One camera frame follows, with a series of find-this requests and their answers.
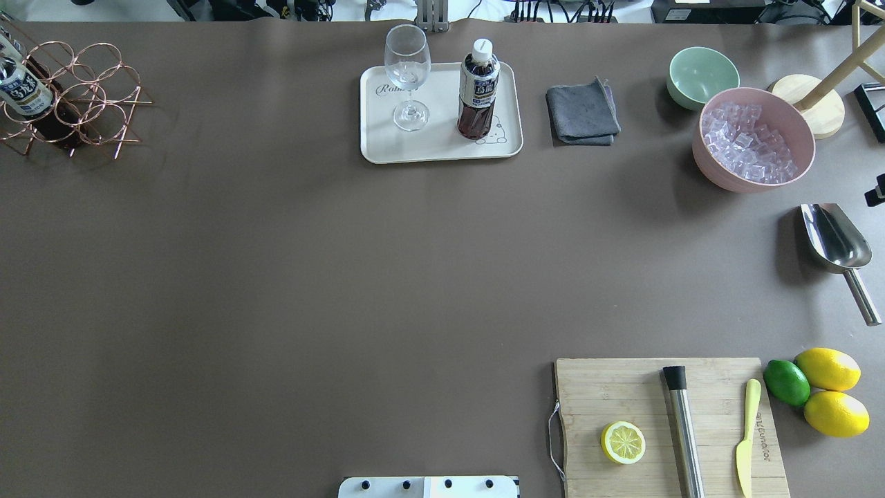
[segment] bottle label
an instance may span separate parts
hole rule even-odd
[[[52,92],[30,71],[17,71],[0,84],[4,100],[22,116],[35,116],[52,107]]]
[[[500,70],[495,63],[494,70],[487,76],[477,76],[461,65],[461,102],[470,107],[490,107],[495,102],[495,90]]]

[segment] glass base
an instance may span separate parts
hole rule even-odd
[[[427,124],[430,111],[417,100],[400,102],[393,110],[393,122],[405,131],[418,131]]]

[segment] table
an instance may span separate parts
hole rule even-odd
[[[823,75],[847,27],[505,25],[525,146],[377,167],[358,78],[394,22],[27,25],[117,44],[158,105],[119,160],[0,147],[2,496],[335,496],[345,476],[516,474],[561,496],[545,423],[559,357],[852,354],[861,437],[774,415],[794,496],[878,496],[882,330],[811,264],[796,208],[838,202],[877,254],[881,174],[857,101],[800,182],[739,195],[690,154],[669,58],[724,51],[743,84]],[[882,57],[872,60],[881,66]],[[553,138],[544,91],[608,79],[613,147]]]

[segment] lemon slice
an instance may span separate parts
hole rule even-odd
[[[603,429],[603,453],[617,463],[636,463],[645,455],[645,437],[639,427],[624,422],[612,422]]]

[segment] metal ice scoop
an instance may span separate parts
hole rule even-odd
[[[829,271],[845,275],[866,324],[880,325],[882,319],[858,273],[858,268],[873,258],[864,236],[838,204],[802,204],[799,208],[814,252]]]

